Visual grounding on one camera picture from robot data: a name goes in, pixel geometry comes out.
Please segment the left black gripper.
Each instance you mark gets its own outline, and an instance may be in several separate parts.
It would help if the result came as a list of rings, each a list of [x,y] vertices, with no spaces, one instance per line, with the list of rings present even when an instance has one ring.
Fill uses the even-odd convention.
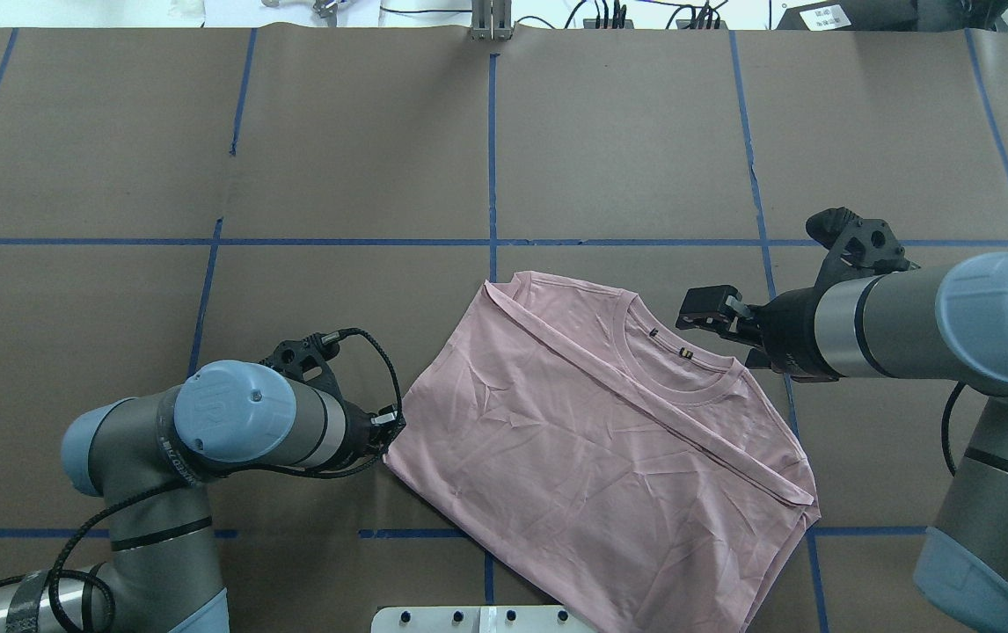
[[[376,455],[388,442],[387,437],[399,436],[406,427],[398,404],[384,406],[379,412],[370,412],[353,402],[347,402],[344,411],[347,422],[344,447],[350,462]]]

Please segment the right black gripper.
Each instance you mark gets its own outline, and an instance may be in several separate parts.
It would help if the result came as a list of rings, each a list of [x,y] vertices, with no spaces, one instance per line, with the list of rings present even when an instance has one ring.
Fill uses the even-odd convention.
[[[839,373],[818,352],[817,303],[816,291],[789,291],[752,306],[749,320],[738,320],[744,316],[744,301],[737,288],[692,287],[678,310],[676,328],[714,330],[721,339],[750,347],[748,368],[773,370],[798,383],[833,383]]]

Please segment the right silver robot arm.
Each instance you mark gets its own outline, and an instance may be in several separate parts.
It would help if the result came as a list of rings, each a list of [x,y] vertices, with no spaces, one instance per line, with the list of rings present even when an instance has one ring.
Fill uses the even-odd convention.
[[[841,248],[813,284],[763,304],[729,285],[692,287],[676,325],[801,383],[951,383],[939,414],[951,482],[913,581],[952,620],[1008,632],[1008,251],[921,267]]]

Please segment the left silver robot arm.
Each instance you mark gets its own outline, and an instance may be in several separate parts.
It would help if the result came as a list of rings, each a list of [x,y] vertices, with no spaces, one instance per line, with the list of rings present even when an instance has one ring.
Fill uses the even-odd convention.
[[[103,502],[45,569],[0,580],[0,632],[227,632],[209,486],[239,473],[350,477],[405,425],[316,378],[219,360],[182,384],[86,412],[62,437],[77,491]]]

